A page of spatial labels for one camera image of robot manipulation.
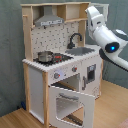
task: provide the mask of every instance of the control panel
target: control panel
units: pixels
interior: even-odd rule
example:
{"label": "control panel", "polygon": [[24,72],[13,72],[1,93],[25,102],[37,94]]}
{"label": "control panel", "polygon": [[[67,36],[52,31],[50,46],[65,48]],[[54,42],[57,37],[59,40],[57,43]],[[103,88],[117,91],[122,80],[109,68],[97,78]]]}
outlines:
{"label": "control panel", "polygon": [[58,67],[48,72],[48,84],[56,83],[60,80],[64,80],[68,77],[80,73],[81,63],[67,64],[63,67]]}

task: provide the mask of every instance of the cabinet door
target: cabinet door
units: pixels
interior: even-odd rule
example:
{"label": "cabinet door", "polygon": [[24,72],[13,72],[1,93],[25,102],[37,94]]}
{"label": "cabinet door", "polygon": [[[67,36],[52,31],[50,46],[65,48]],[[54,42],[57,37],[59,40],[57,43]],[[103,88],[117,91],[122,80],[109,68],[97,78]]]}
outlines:
{"label": "cabinet door", "polygon": [[[78,126],[62,120],[67,114],[78,110],[79,103],[84,108],[83,125]],[[50,86],[49,123],[57,128],[93,128],[94,103],[94,96]]]}
{"label": "cabinet door", "polygon": [[82,62],[82,93],[99,96],[100,75],[101,75],[102,59],[100,56],[95,56]]}

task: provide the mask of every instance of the faucet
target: faucet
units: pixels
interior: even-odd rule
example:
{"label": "faucet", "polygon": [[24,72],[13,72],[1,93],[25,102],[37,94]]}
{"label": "faucet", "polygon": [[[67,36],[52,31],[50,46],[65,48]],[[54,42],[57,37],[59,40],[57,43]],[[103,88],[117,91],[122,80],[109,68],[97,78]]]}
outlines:
{"label": "faucet", "polygon": [[73,44],[72,39],[75,35],[80,36],[80,41],[82,41],[82,35],[80,33],[74,33],[71,38],[70,38],[70,43],[68,44],[68,49],[72,49],[73,47],[75,47],[75,44]]}

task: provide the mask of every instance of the door handle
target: door handle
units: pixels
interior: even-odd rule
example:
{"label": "door handle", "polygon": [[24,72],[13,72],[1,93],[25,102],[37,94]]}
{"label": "door handle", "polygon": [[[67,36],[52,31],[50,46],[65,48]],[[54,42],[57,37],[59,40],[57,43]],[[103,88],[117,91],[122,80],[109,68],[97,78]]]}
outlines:
{"label": "door handle", "polygon": [[66,99],[70,99],[70,100],[79,100],[79,97],[76,97],[76,96],[67,96],[67,95],[64,95],[63,93],[60,93],[59,94],[61,97],[63,98],[66,98]]}
{"label": "door handle", "polygon": [[86,88],[86,78],[85,78],[85,76],[83,77],[83,80],[84,80],[84,87],[82,87],[82,90],[85,90],[85,88]]}

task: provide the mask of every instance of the backsplash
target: backsplash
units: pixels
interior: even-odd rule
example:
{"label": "backsplash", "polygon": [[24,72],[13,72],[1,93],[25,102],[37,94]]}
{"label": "backsplash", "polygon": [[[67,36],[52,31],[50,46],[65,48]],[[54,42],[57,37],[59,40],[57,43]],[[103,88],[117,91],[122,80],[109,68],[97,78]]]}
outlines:
{"label": "backsplash", "polygon": [[[33,58],[37,58],[37,53],[44,50],[61,51],[66,50],[70,37],[78,33],[79,22],[35,27],[31,32]],[[73,43],[78,46],[78,36],[73,38]]]}

